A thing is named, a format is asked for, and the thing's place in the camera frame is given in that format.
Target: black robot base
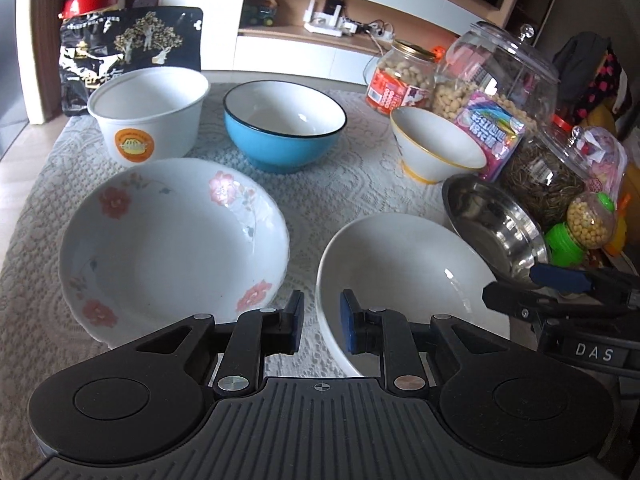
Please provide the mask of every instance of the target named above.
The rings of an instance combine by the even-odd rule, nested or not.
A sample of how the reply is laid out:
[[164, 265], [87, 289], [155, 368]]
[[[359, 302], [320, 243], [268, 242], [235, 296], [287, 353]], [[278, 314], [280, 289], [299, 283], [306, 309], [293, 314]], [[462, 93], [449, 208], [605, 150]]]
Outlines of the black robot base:
[[47, 458], [28, 478], [614, 478], [594, 458], [612, 400], [587, 374], [454, 317], [408, 323], [350, 290], [341, 305], [346, 347], [380, 356], [380, 377], [263, 377], [298, 350], [298, 291], [234, 324], [196, 315], [44, 381], [29, 417]]

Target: metal bowl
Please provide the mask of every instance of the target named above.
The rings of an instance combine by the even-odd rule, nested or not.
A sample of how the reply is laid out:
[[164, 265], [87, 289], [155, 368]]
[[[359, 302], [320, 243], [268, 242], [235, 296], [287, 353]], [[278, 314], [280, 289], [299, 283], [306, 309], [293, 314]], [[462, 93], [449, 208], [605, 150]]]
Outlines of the metal bowl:
[[511, 196], [474, 175], [456, 175], [445, 181], [442, 199], [454, 231], [498, 279], [539, 288], [531, 281], [529, 269], [548, 263], [545, 237]]

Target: jar knob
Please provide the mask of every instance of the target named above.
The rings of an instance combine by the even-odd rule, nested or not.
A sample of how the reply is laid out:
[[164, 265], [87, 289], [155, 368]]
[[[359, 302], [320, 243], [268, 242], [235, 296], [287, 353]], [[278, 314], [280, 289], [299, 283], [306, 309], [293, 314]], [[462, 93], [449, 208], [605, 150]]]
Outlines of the jar knob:
[[536, 30], [531, 25], [529, 25], [529, 23], [525, 23], [522, 27], [520, 27], [520, 35], [518, 36], [518, 39], [525, 43], [529, 43], [529, 41], [527, 40], [533, 38], [535, 34]]
[[571, 130], [571, 135], [569, 136], [569, 140], [567, 141], [567, 146], [569, 148], [572, 147], [576, 143], [576, 141], [580, 139], [580, 137], [582, 137], [583, 133], [584, 133], [584, 130], [582, 129], [581, 126], [574, 126]]

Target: large glass jar with lid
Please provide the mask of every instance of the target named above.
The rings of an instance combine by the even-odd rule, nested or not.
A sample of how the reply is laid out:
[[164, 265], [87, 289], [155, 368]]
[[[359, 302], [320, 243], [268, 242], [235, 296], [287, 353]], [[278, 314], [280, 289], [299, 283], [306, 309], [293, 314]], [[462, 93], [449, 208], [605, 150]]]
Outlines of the large glass jar with lid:
[[564, 220], [590, 180], [589, 163], [576, 146], [582, 133], [580, 126], [570, 132], [540, 126], [518, 145], [498, 177], [544, 232]]
[[532, 35], [529, 25], [519, 38], [490, 23], [472, 25], [438, 64], [432, 111], [453, 120], [481, 91], [529, 131], [549, 124], [556, 109], [558, 71], [526, 43]]

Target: candy package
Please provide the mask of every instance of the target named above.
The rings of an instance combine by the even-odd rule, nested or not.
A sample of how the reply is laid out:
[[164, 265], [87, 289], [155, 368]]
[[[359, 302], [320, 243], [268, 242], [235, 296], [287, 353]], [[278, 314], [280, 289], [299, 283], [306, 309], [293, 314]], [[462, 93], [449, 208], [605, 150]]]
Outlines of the candy package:
[[480, 177], [494, 181], [526, 132], [517, 119], [484, 92], [471, 94], [468, 104], [454, 120], [482, 148], [487, 165]]

